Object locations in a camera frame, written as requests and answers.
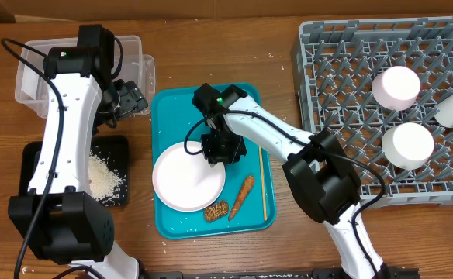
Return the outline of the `pink bowl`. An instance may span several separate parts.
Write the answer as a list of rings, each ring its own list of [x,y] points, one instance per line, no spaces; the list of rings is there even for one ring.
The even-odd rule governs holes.
[[[389,110],[402,111],[410,108],[419,92],[419,76],[404,66],[390,67],[372,82],[374,99]]]

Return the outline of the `pile of white rice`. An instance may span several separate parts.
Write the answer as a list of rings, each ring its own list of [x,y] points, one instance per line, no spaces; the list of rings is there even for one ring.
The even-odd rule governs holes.
[[[90,153],[88,161],[88,178],[91,196],[103,205],[117,202],[124,197],[124,177],[117,170],[110,170],[108,160]]]

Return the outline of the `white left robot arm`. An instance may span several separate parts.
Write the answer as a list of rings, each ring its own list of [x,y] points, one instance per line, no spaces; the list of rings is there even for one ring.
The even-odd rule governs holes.
[[[16,54],[16,100],[47,107],[40,155],[31,176],[9,199],[9,218],[23,238],[21,251],[94,278],[142,278],[142,263],[116,243],[110,211],[91,193],[88,162],[100,125],[147,108],[133,81],[123,81],[123,46],[100,25],[82,25],[69,41],[53,40],[28,60]]]

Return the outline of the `carrot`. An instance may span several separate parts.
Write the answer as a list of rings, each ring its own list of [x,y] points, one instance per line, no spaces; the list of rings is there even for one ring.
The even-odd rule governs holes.
[[[245,199],[250,194],[252,188],[254,187],[255,178],[252,175],[247,176],[238,192],[237,198],[233,204],[233,207],[228,216],[228,220],[231,221],[235,215],[240,211],[241,206],[243,205]]]

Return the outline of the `large white plate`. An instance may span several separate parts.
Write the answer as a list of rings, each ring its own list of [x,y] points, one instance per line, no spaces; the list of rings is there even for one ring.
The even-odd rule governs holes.
[[[226,182],[224,164],[210,164],[201,154],[201,143],[179,142],[156,160],[152,183],[155,194],[169,208],[196,212],[214,203]]]

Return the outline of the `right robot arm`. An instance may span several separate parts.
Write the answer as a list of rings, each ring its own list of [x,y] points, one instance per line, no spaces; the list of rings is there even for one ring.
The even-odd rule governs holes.
[[[347,157],[336,136],[312,134],[264,110],[236,85],[218,91],[209,84],[195,90],[192,104],[209,132],[201,136],[201,154],[209,164],[233,164],[250,140],[277,159],[297,205],[326,226],[350,278],[387,278],[389,269],[376,253],[364,227],[358,190],[359,161]]]

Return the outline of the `pale green saucer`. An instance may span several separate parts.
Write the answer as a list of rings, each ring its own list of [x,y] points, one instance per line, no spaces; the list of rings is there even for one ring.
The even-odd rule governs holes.
[[[386,131],[382,150],[395,167],[415,170],[425,165],[433,153],[434,139],[422,125],[407,122]]]

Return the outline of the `wooden chopstick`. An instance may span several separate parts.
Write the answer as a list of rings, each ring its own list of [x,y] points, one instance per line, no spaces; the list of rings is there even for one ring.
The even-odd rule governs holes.
[[[263,150],[261,146],[258,146],[259,164],[260,164],[260,180],[261,180],[261,197],[263,206],[263,218],[264,221],[268,220],[267,203],[266,203],[266,190],[265,190],[265,169],[263,161]]]

